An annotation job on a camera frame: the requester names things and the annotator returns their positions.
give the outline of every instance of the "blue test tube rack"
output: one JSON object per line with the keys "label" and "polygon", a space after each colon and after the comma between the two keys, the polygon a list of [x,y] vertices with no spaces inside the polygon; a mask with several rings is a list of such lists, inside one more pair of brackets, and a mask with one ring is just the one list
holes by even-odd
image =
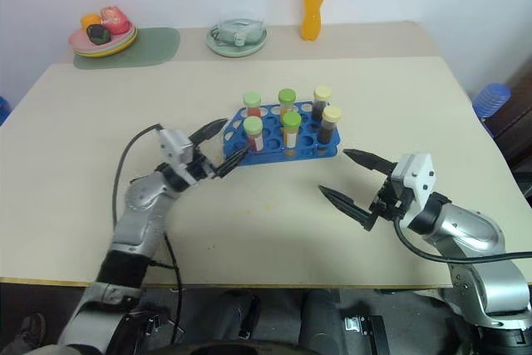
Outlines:
{"label": "blue test tube rack", "polygon": [[[299,127],[298,142],[294,155],[287,155],[283,143],[283,130],[279,118],[279,104],[261,106],[261,119],[263,120],[264,148],[261,151],[249,151],[240,161],[240,165],[267,164],[270,162],[284,162],[297,160],[311,160],[315,158],[334,157],[337,154],[337,146],[340,144],[338,129],[332,134],[331,141],[322,145],[318,143],[319,122],[311,118],[313,104],[310,101],[295,103],[297,112],[301,114],[301,126]],[[232,155],[248,142],[244,131],[244,119],[247,110],[241,108],[234,115],[228,127],[224,131],[224,156]]]}

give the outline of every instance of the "black cable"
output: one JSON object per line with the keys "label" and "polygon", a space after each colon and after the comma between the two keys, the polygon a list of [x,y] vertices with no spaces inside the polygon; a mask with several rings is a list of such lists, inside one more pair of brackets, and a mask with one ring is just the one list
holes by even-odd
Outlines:
{"label": "black cable", "polygon": [[146,129],[140,131],[135,136],[133,136],[130,142],[127,144],[127,146],[122,151],[122,155],[120,156],[120,160],[118,161],[118,166],[116,167],[115,180],[113,182],[113,195],[112,195],[112,204],[111,204],[113,226],[116,226],[116,222],[118,221],[118,217],[116,216],[116,195],[118,193],[118,183],[120,181],[120,175],[122,173],[122,167],[124,166],[124,161],[126,160],[127,153],[129,152],[130,148],[135,144],[137,140],[139,140],[146,133],[151,132],[155,129],[160,131],[161,129],[163,129],[163,127],[160,124],[154,124],[152,126],[148,126]]}
{"label": "black cable", "polygon": [[509,259],[523,259],[523,258],[532,258],[532,251],[525,251],[520,253],[507,253],[507,254],[495,254],[495,255],[485,255],[482,257],[471,257],[471,258],[452,258],[452,257],[442,257],[440,255],[434,255],[418,249],[414,244],[412,244],[406,236],[402,233],[401,230],[401,220],[395,218],[393,220],[393,228],[396,231],[397,237],[399,240],[415,255],[422,257],[423,259],[428,259],[429,261],[441,262],[445,264],[487,264],[489,262],[499,262],[506,261]]}
{"label": "black cable", "polygon": [[[137,133],[135,136],[131,138],[129,143],[126,145],[124,150],[122,151],[120,160],[118,161],[118,166],[116,167],[116,173],[115,173],[115,179],[113,181],[113,193],[112,193],[112,199],[111,199],[111,213],[112,213],[112,219],[113,219],[113,227],[116,227],[116,223],[118,222],[118,217],[116,213],[116,197],[118,194],[118,184],[120,183],[120,176],[122,174],[122,168],[124,166],[124,161],[126,160],[127,153],[129,152],[130,148],[135,144],[137,140],[139,140],[143,135],[145,135],[148,132],[151,132],[153,130],[160,131],[163,129],[161,124],[154,124],[152,126],[148,126],[144,130]],[[168,239],[168,236],[165,234],[165,243],[166,248],[168,249],[168,252],[170,253],[170,257],[172,258],[172,266],[163,264],[161,262],[157,262],[154,260],[150,261],[150,266],[156,266],[159,268],[164,269],[173,269],[175,273],[175,281],[177,283],[177,309],[175,311],[175,324],[174,329],[172,331],[172,338],[170,340],[170,344],[173,344],[175,342],[175,339],[177,337],[177,329],[180,325],[181,320],[181,309],[183,308],[183,282],[181,281],[181,273],[180,269],[177,266],[177,260],[175,259],[174,249],[172,249],[172,244],[170,243],[170,240]]]}
{"label": "black cable", "polygon": [[181,309],[183,307],[183,282],[181,281],[181,273],[179,267],[177,266],[177,261],[175,260],[175,254],[174,250],[172,249],[172,244],[168,240],[168,236],[166,234],[165,243],[166,247],[168,248],[168,252],[170,253],[170,257],[172,258],[172,265],[174,266],[175,272],[175,280],[177,281],[177,309],[175,310],[174,328],[172,330],[172,338],[170,340],[171,345],[175,343],[175,339],[177,338],[177,329],[180,326]]}

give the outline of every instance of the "plate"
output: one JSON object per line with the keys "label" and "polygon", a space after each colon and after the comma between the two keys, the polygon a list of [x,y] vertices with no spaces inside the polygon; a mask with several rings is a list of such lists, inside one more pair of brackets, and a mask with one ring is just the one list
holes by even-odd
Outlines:
{"label": "plate", "polygon": [[127,40],[126,42],[122,43],[120,46],[113,47],[112,49],[108,49],[105,52],[85,53],[85,52],[79,52],[77,50],[74,50],[74,52],[76,54],[79,54],[80,56],[90,57],[90,58],[98,58],[98,57],[110,56],[111,54],[115,54],[115,53],[121,52],[122,50],[124,50],[125,48],[130,46],[135,41],[137,35],[138,35],[138,31],[135,29],[133,31],[133,36],[129,40]]}
{"label": "plate", "polygon": [[103,45],[95,45],[89,40],[84,29],[80,28],[70,35],[68,38],[68,43],[74,51],[77,52],[106,52],[116,46],[118,43],[127,41],[133,35],[135,31],[135,26],[130,24],[130,29],[127,32],[121,33],[120,35],[113,35],[110,42]]}
{"label": "plate", "polygon": [[229,44],[220,45],[216,42],[216,40],[211,35],[211,32],[216,27],[217,26],[213,27],[213,29],[209,29],[209,31],[207,32],[207,37],[205,38],[205,41],[207,42],[207,46],[210,47],[210,50],[224,57],[246,57],[246,56],[249,56],[250,54],[258,52],[262,48],[262,46],[264,46],[264,43],[266,43],[266,36],[268,35],[268,31],[265,28],[260,40],[254,45],[245,45],[242,47],[236,47],[234,45],[229,45]]}

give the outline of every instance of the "green plate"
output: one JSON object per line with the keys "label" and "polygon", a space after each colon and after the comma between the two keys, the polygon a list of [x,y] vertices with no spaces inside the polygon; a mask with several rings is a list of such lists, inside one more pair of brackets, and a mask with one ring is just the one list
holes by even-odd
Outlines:
{"label": "green plate", "polygon": [[263,36],[261,36],[260,40],[254,45],[245,45],[242,47],[236,47],[226,44],[220,45],[215,41],[215,39],[211,35],[213,29],[209,29],[205,41],[207,42],[207,46],[210,47],[210,50],[224,57],[246,57],[250,54],[258,52],[261,47],[264,46],[264,43],[266,43],[266,37],[268,36],[268,31],[264,29]]}
{"label": "green plate", "polygon": [[126,49],[102,58],[76,54],[74,67],[81,70],[156,66],[169,61],[180,45],[180,33],[174,28],[139,28],[135,42]]}

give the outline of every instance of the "green mat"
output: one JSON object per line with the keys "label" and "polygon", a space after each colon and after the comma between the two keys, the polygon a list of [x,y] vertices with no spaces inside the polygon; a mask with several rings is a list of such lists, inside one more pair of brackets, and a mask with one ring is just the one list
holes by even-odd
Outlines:
{"label": "green mat", "polygon": [[139,28],[135,42],[126,49],[102,58],[76,54],[74,67],[81,70],[156,66],[170,60],[180,45],[180,33],[174,28]]}

